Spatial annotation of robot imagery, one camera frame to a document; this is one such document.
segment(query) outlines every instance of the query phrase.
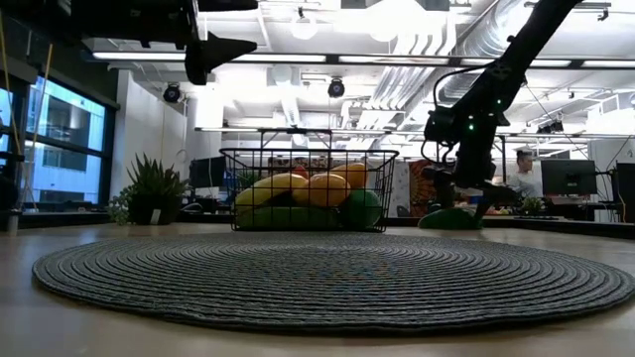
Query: plant pot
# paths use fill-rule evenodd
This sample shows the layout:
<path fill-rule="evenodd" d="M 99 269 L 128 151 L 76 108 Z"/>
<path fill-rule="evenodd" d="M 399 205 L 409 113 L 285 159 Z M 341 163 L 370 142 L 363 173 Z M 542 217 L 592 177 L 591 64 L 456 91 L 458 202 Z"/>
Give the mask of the plant pot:
<path fill-rule="evenodd" d="M 181 202 L 180 197 L 133 194 L 128 206 L 130 221 L 139 225 L 149 225 L 152 223 L 155 210 L 159 209 L 161 213 L 156 224 L 168 225 L 177 219 Z"/>

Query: person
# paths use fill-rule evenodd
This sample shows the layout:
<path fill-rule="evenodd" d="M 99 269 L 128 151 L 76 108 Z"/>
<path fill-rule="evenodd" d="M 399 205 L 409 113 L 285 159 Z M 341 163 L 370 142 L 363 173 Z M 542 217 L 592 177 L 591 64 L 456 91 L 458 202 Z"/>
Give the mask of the person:
<path fill-rule="evenodd" d="M 516 164 L 518 165 L 518 173 L 512 175 L 507 180 L 507 184 L 519 192 L 523 198 L 543 197 L 543 183 L 532 171 L 534 167 L 532 154 L 518 151 L 516 153 Z"/>

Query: window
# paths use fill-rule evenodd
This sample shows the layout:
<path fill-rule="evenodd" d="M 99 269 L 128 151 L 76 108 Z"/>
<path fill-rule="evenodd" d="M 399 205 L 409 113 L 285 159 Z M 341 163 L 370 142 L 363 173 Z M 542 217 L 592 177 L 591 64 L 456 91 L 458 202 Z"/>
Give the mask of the window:
<path fill-rule="evenodd" d="M 11 125 L 11 105 L 10 97 L 7 95 L 7 91 L 0 89 L 0 124 L 2 126 Z M 6 152 L 9 150 L 9 136 L 0 134 L 0 152 Z M 0 159 L 0 166 L 6 165 L 6 160 Z"/>
<path fill-rule="evenodd" d="M 99 203 L 104 143 L 105 107 L 52 81 L 31 86 L 27 139 L 38 140 L 31 166 L 26 200 L 36 203 L 89 201 Z M 40 111 L 39 123 L 36 120 Z M 33 141 L 25 142 L 29 161 Z M 25 186 L 22 177 L 22 188 Z"/>
<path fill-rule="evenodd" d="M 33 142 L 27 141 L 26 145 L 30 150 Z M 33 197 L 27 193 L 28 202 L 98 203 L 101 158 L 38 143 L 32 168 L 29 183 Z"/>
<path fill-rule="evenodd" d="M 86 154 L 48 147 L 44 150 L 42 165 L 50 168 L 76 170 L 85 173 L 87 158 L 88 155 Z"/>
<path fill-rule="evenodd" d="M 38 104 L 42 98 L 44 80 L 31 86 L 27 131 L 36 130 Z M 105 108 L 72 91 L 47 83 L 38 135 L 71 143 L 92 150 L 103 150 Z"/>
<path fill-rule="evenodd" d="M 11 105 L 10 100 L 13 99 L 13 95 L 7 95 L 7 91 L 0 89 L 0 122 L 4 126 L 11 125 Z"/>
<path fill-rule="evenodd" d="M 82 192 L 65 192 L 42 190 L 40 192 L 40 202 L 58 203 L 58 202 L 82 202 L 84 194 Z"/>

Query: table surface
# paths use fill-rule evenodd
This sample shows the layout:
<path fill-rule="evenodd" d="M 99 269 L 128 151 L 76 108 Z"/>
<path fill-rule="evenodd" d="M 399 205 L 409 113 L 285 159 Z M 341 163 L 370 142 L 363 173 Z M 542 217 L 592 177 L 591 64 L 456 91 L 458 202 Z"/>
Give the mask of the table surface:
<path fill-rule="evenodd" d="M 0 235 L 0 355 L 68 356 L 634 356 L 635 303 L 572 322 L 429 338 L 308 338 L 217 331 L 102 310 L 55 297 L 32 282 L 44 254 L 122 236 L 225 232 L 226 225 L 114 225 L 24 230 Z M 564 252 L 635 274 L 635 243 L 513 229 L 438 232 L 389 229 L 390 234 L 482 240 Z"/>

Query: coiled rope rug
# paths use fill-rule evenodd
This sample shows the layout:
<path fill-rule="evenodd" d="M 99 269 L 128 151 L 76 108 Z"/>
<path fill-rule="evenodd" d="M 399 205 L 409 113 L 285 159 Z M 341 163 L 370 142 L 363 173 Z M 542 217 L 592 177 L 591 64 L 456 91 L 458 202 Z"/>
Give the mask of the coiled rope rug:
<path fill-rule="evenodd" d="M 524 326 L 611 308 L 632 276 L 498 243 L 228 233 L 115 239 L 41 258 L 63 296 L 161 319 L 277 333 L 422 334 Z"/>

